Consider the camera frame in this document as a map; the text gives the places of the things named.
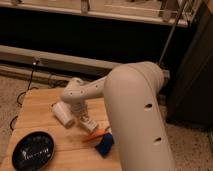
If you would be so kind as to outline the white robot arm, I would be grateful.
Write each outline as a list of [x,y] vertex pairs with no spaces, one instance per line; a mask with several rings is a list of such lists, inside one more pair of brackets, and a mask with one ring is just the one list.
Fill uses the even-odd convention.
[[157,102],[163,84],[157,64],[129,63],[87,85],[68,85],[61,99],[72,104],[104,98],[122,171],[176,171]]

